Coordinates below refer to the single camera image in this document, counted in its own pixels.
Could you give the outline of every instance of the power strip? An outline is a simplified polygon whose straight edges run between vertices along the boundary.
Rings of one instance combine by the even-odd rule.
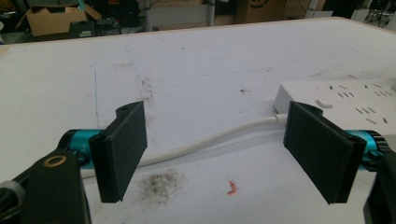
[[[294,81],[281,84],[274,108],[288,113],[290,101],[316,106],[344,130],[373,130],[396,151],[396,78]]]

